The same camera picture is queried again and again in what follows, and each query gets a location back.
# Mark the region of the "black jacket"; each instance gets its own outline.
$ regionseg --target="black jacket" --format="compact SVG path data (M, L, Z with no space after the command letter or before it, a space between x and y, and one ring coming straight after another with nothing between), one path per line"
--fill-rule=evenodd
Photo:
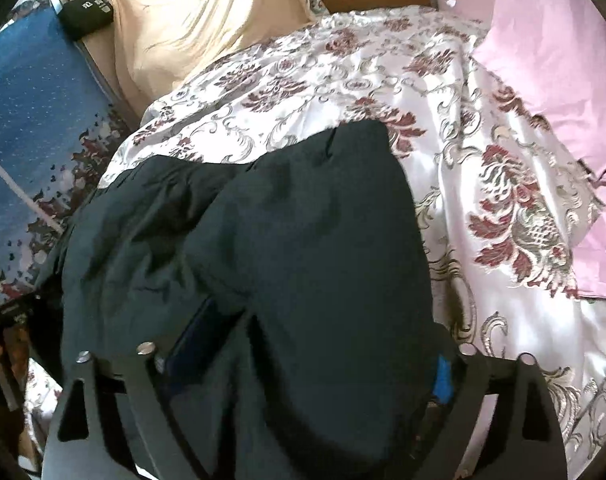
M215 478L361 478L435 381L428 265L378 122L252 164L154 156L77 212L41 281L64 368L179 341L159 388Z

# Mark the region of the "black bag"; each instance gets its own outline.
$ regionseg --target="black bag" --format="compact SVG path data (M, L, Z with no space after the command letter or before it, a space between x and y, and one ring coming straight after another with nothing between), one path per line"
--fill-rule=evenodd
M114 20L114 9L106 0L69 0L58 13L63 30L73 41L106 27Z

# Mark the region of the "silver bolt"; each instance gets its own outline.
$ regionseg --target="silver bolt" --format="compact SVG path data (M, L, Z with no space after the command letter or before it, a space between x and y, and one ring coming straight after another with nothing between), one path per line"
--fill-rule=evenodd
M76 358L76 362L78 364L83 364L86 363L87 361L89 361L92 358L92 354L89 353L87 350L81 352L80 354L78 354L78 357Z
M476 352L478 352L476 347L471 343L462 343L458 346L458 351L461 352L461 354L467 356L475 355Z
M529 366L534 366L536 364L536 358L527 352L523 352L521 355L519 355L518 360Z
M155 351L156 351L156 345L149 341L141 343L136 348L136 353L138 355L150 355L150 354L153 354Z

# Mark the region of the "satin comforter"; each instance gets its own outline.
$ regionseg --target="satin comforter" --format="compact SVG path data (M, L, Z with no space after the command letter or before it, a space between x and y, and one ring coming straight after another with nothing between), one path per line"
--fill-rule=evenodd
M606 301L577 299L572 272L572 247L602 204L547 120L471 59L484 34L422 7L325 16L152 104L100 186L153 155L250 162L342 122L387 123L416 200L435 319L486 354L535 355L576 478L606 440Z

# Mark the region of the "blue patterned sheet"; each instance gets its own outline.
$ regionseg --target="blue patterned sheet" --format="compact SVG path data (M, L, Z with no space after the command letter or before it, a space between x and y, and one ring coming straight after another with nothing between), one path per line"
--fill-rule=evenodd
M12 17L0 32L0 164L65 225L131 131L49 0L30 0ZM30 290L56 237L0 178L2 296Z

